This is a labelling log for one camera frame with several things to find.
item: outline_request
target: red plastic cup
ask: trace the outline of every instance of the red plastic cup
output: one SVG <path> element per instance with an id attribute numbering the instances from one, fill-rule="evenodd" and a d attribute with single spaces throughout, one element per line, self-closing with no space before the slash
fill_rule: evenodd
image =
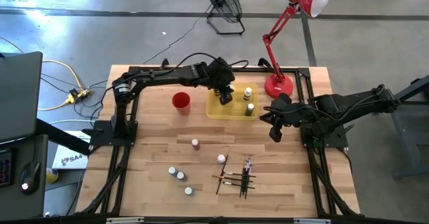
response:
<path id="1" fill-rule="evenodd" d="M 172 99 L 173 106 L 181 115 L 189 115 L 190 112 L 190 97 L 187 93 L 176 93 Z"/>

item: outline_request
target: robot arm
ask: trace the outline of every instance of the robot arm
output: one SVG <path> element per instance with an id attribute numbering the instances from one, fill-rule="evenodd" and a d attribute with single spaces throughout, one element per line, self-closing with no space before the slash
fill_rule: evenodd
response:
<path id="1" fill-rule="evenodd" d="M 281 141 L 283 126 L 304 127 L 314 139 L 324 139 L 338 126 L 370 113 L 392 113 L 400 104 L 384 85 L 348 96 L 322 95 L 308 102 L 292 103 L 289 96 L 282 94 L 271 102 L 271 107 L 264 107 L 269 113 L 260 120 L 273 125 L 269 136 L 275 142 Z"/>
<path id="2" fill-rule="evenodd" d="M 233 100 L 230 87 L 235 80 L 231 67 L 222 59 L 217 58 L 209 65 L 205 62 L 171 70 L 145 70 L 135 73 L 124 73 L 113 81 L 115 96 L 115 114 L 111 118 L 111 127 L 115 137 L 123 137 L 129 133 L 126 119 L 127 106 L 140 94 L 145 87 L 181 84 L 185 87 L 204 86 L 216 89 L 221 94 L 219 101 L 225 105 Z"/>

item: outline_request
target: desk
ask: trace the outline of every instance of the desk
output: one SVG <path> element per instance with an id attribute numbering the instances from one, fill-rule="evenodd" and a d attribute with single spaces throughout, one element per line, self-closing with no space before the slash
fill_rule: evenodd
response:
<path id="1" fill-rule="evenodd" d="M 112 66 L 108 86 L 129 67 Z M 310 73 L 315 96 L 332 94 L 325 67 L 312 67 Z M 262 72 L 235 73 L 236 82 L 258 85 L 260 113 L 272 100 L 263 87 L 268 76 Z M 302 85 L 308 98 L 304 80 Z M 177 114 L 171 104 L 172 96 L 178 91 L 187 92 L 191 97 L 189 116 Z M 149 87 L 141 92 L 136 116 L 139 130 L 128 163 L 121 216 L 315 217 L 310 167 L 306 150 L 300 143 L 299 129 L 284 127 L 283 140 L 278 144 L 268 136 L 271 126 L 260 120 L 209 119 L 205 113 L 207 95 L 206 88 L 180 85 Z M 296 90 L 291 98 L 298 101 Z M 110 119 L 115 106 L 112 91 L 106 94 L 103 103 L 101 119 Z M 201 143 L 197 152 L 190 144 L 193 138 Z M 91 154 L 77 211 L 87 207 L 104 185 L 111 152 L 112 148 L 101 147 Z M 229 154 L 226 169 L 230 172 L 241 172 L 244 158 L 251 158 L 255 190 L 249 190 L 247 200 L 239 198 L 236 186 L 223 184 L 219 195 L 215 194 L 218 180 L 212 175 L 221 172 L 222 166 L 216 161 L 219 154 Z M 333 186 L 347 204 L 359 212 L 347 159 L 336 149 L 327 149 L 326 156 Z M 188 180 L 180 182 L 171 177 L 170 166 L 187 174 Z M 193 197 L 184 194 L 187 186 L 196 191 Z M 327 210 L 323 188 L 321 193 Z M 111 206 L 114 198 L 115 191 L 111 195 Z"/>
<path id="2" fill-rule="evenodd" d="M 41 217 L 45 197 L 46 153 L 48 136 L 33 135 L 25 139 L 1 144 L 0 149 L 13 151 L 13 185 L 0 188 L 0 221 L 11 221 Z M 39 188 L 33 194 L 21 192 L 19 180 L 23 167 L 34 161 L 40 163 Z"/>

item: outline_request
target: concrete floor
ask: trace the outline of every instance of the concrete floor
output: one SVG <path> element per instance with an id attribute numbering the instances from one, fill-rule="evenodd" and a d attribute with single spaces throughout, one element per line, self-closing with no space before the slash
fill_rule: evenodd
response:
<path id="1" fill-rule="evenodd" d="M 244 18 L 242 36 L 216 35 L 200 20 L 193 31 L 150 63 L 163 58 L 177 62 L 193 52 L 207 52 L 228 61 L 248 59 L 256 64 L 267 57 L 261 36 L 276 19 L 266 13 L 281 13 L 286 0 L 240 0 L 244 13 L 260 13 L 260 18 Z M 330 0 L 323 14 L 330 15 L 429 15 L 429 0 Z M 208 0 L 0 0 L 0 10 L 17 7 L 81 9 L 101 11 L 191 12 L 200 13 Z M 45 59 L 70 64 L 85 86 L 107 79 L 112 64 L 139 64 L 163 50 L 192 27 L 193 17 L 66 17 L 45 16 L 47 11 L 27 15 L 0 15 L 0 36 L 25 52 L 42 51 Z M 237 25 L 214 19 L 221 28 Z M 429 21 L 425 20 L 309 20 L 310 35 L 318 66 L 327 66 L 334 92 L 348 95 L 367 91 L 383 83 L 397 92 L 415 78 L 429 73 Z M 283 66 L 309 66 L 301 19 L 291 19 L 276 38 L 273 50 Z M 0 42 L 0 51 L 13 52 Z M 207 60 L 194 58 L 189 63 Z M 72 82 L 71 74 L 56 64 L 44 64 L 46 74 Z M 67 85 L 57 83 L 68 89 Z M 96 102 L 102 91 L 89 99 Z M 39 105 L 62 103 L 65 94 L 44 82 Z M 90 109 L 83 109 L 90 114 Z M 72 107 L 39 112 L 45 121 L 79 119 Z M 353 162 L 354 181 L 362 214 L 370 217 L 427 222 L 429 220 L 429 176 L 392 180 L 390 174 L 404 166 L 398 140 L 388 115 L 366 116 L 354 122 L 347 137 Z M 86 123 L 61 123 L 61 129 L 79 130 Z M 50 145 L 49 161 L 56 150 Z M 60 183 L 76 182 L 80 172 L 61 173 Z M 48 190 L 45 210 L 64 215 L 76 185 Z"/>

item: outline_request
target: lamp base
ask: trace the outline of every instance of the lamp base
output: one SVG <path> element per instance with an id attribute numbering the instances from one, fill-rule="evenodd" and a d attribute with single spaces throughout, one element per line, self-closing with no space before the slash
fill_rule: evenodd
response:
<path id="1" fill-rule="evenodd" d="M 274 99 L 277 99 L 280 93 L 290 96 L 293 90 L 294 85 L 287 76 L 284 76 L 283 82 L 278 82 L 275 80 L 275 74 L 273 74 L 265 82 L 265 92 Z"/>

